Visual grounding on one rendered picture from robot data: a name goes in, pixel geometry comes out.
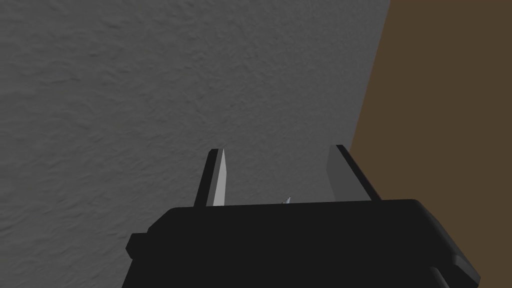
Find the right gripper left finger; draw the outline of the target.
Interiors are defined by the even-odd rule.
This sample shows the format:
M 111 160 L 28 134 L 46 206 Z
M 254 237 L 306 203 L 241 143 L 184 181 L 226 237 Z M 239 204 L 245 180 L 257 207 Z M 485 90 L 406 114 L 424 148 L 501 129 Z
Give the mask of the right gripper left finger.
M 227 166 L 225 150 L 222 148 L 211 149 L 207 155 L 193 206 L 224 206 L 226 183 Z

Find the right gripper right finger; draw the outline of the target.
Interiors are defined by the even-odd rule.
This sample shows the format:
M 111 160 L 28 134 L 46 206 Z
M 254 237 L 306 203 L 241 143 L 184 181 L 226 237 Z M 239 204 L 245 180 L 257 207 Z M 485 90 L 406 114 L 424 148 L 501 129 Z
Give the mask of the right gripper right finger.
M 381 200 L 344 145 L 329 146 L 326 173 L 337 202 Z

